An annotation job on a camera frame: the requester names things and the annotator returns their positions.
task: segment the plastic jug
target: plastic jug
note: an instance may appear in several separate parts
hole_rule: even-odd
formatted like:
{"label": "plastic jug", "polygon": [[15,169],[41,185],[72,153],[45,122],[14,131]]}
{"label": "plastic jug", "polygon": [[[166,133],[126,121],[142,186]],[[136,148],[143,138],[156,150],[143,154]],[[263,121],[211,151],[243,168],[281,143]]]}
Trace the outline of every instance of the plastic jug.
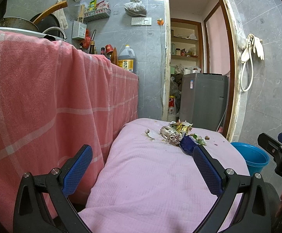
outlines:
{"label": "plastic jug", "polygon": [[118,56],[118,66],[125,70],[134,72],[134,64],[136,61],[136,55],[129,45],[126,45],[125,49]]}

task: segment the pink wall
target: pink wall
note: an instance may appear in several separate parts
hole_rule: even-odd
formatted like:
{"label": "pink wall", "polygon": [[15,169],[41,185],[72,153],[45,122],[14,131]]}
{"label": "pink wall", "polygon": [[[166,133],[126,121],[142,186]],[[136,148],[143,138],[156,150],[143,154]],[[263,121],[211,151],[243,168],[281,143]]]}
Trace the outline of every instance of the pink wall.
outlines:
{"label": "pink wall", "polygon": [[226,74],[230,70],[230,52],[222,8],[207,21],[210,49],[210,73]]}

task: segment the yellow label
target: yellow label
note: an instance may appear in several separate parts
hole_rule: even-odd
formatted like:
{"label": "yellow label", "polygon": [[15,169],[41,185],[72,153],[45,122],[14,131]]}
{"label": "yellow label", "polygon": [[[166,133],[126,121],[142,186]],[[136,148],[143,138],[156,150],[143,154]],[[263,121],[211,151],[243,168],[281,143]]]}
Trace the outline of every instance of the yellow label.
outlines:
{"label": "yellow label", "polygon": [[118,60],[118,66],[121,68],[133,72],[134,70],[134,60]]}

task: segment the blue bucket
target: blue bucket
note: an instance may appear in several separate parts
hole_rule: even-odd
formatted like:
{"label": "blue bucket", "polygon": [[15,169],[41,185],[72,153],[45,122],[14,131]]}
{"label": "blue bucket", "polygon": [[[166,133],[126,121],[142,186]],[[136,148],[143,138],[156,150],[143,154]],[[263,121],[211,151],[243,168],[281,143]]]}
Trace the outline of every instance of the blue bucket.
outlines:
{"label": "blue bucket", "polygon": [[260,173],[269,163],[269,156],[262,149],[246,143],[232,142],[231,144],[243,156],[251,176],[256,172]]}

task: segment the door frame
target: door frame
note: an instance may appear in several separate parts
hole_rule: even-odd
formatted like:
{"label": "door frame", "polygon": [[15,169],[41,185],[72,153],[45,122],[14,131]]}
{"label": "door frame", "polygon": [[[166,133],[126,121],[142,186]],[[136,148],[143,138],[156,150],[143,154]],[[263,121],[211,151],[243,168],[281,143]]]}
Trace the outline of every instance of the door frame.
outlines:
{"label": "door frame", "polygon": [[[235,123],[236,123],[236,107],[239,101],[238,94],[238,47],[236,41],[236,22],[234,15],[231,15],[231,7],[228,0],[219,0],[223,17],[226,25],[229,51],[230,51],[230,85],[229,98],[227,103],[225,123],[222,135],[231,141]],[[165,48],[166,48],[166,64],[165,64],[165,80],[164,80],[164,98],[163,98],[163,115],[162,120],[167,120],[169,91],[170,91],[170,62],[171,62],[171,21],[170,21],[170,5],[169,0],[165,0]]]}
{"label": "door frame", "polygon": [[217,9],[220,7],[220,2],[218,2],[213,9],[210,11],[210,13],[207,15],[205,20],[203,21],[203,27],[205,29],[205,42],[206,42],[206,49],[207,49],[207,73],[210,73],[210,48],[209,48],[209,37],[208,37],[208,31],[207,31],[207,21],[212,17],[212,15],[217,11]]}

